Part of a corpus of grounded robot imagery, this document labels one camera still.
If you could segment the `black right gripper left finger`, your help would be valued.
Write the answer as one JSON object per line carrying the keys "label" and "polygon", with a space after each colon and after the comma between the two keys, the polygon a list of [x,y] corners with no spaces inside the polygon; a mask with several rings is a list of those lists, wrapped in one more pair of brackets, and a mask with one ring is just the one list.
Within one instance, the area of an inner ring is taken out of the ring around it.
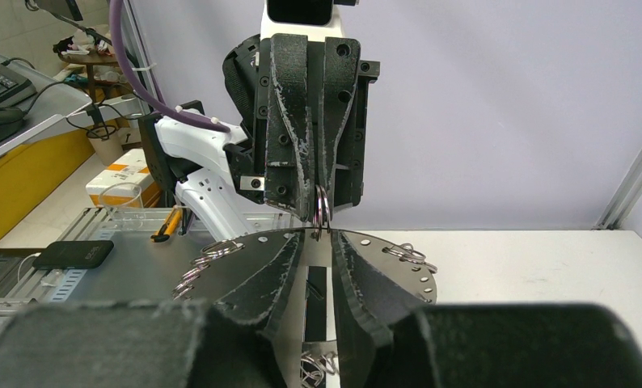
{"label": "black right gripper left finger", "polygon": [[0,387],[299,387],[285,325],[304,238],[258,238],[262,265],[213,302],[39,304],[0,330]]}

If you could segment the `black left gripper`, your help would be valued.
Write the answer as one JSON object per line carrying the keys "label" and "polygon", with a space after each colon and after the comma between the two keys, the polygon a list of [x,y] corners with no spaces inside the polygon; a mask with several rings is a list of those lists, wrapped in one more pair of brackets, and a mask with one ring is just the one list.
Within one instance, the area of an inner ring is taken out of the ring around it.
{"label": "black left gripper", "polygon": [[317,191],[330,209],[363,195],[365,135],[376,61],[351,38],[252,36],[222,64],[226,90],[242,117],[242,141],[225,147],[236,192],[310,221]]}

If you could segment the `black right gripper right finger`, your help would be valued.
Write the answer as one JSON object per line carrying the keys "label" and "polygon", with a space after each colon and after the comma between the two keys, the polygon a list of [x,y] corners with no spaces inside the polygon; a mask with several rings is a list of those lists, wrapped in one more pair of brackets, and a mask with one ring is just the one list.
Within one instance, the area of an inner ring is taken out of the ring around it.
{"label": "black right gripper right finger", "polygon": [[331,241],[344,387],[642,387],[640,347],[607,308],[432,305],[344,231]]}

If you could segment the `round metal key ring plate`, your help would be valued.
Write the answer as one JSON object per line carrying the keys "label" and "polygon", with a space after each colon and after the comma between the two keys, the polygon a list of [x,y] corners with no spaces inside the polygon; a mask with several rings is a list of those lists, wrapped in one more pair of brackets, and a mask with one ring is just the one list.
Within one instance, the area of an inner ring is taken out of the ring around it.
{"label": "round metal key ring plate", "polygon": [[[189,269],[173,290],[177,299],[200,295],[213,302],[255,272],[262,260],[253,251],[237,252],[238,243],[258,238],[261,243],[281,243],[291,234],[304,238],[296,285],[285,312],[285,325],[302,334],[301,382],[299,386],[324,386],[330,379],[340,385],[340,354],[336,338],[335,302],[332,280],[332,233],[338,229],[298,227],[222,239],[191,261]],[[411,243],[389,242],[368,234],[344,231],[357,249],[378,270],[410,293],[434,304],[437,297],[437,267]]]}

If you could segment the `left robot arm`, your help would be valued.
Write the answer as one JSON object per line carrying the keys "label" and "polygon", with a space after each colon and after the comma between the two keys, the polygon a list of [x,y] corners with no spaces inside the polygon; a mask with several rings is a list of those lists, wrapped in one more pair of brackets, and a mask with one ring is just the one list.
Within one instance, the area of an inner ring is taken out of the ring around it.
{"label": "left robot arm", "polygon": [[241,122],[222,132],[157,112],[141,118],[147,166],[159,187],[218,239],[253,229],[241,196],[328,228],[360,204],[370,85],[381,65],[357,40],[251,36],[222,64]]}

